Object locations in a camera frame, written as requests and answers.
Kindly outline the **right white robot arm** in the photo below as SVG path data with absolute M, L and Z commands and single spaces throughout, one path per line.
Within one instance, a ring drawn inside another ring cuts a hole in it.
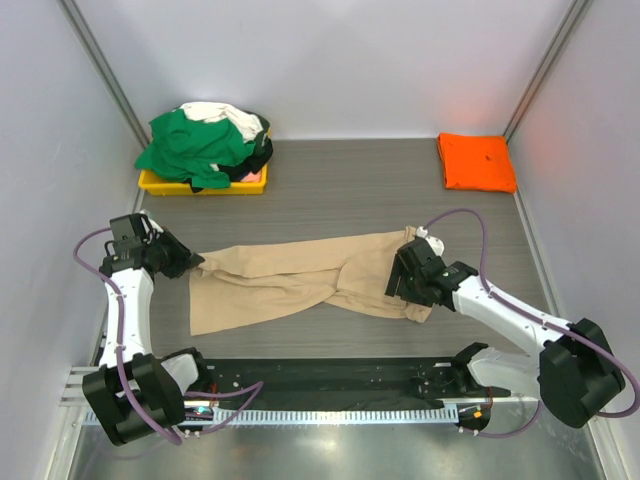
M 536 398 L 556 419 L 580 428 L 626 387 L 596 323 L 546 314 L 462 262 L 446 265 L 431 238 L 416 237 L 396 251 L 385 293 L 470 317 L 521 349 L 519 355 L 488 346 L 471 349 L 450 372 L 453 388 L 462 395 L 498 387 Z

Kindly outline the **beige t shirt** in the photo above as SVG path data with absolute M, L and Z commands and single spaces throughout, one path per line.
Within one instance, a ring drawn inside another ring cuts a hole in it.
M 423 323 L 429 307 L 385 293 L 395 253 L 414 235 L 408 226 L 394 232 L 207 252 L 189 278 L 190 332 L 203 335 L 259 324 L 322 303 Z

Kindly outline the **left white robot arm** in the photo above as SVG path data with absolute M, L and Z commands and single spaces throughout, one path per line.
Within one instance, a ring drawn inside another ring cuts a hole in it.
M 193 347 L 153 354 L 150 306 L 156 275 L 179 278 L 203 259 L 146 211 L 117 217 L 106 230 L 112 237 L 94 271 L 108 298 L 106 338 L 97 370 L 82 380 L 83 395 L 113 445 L 153 433 L 179 445 L 185 396 L 204 398 L 212 376 Z

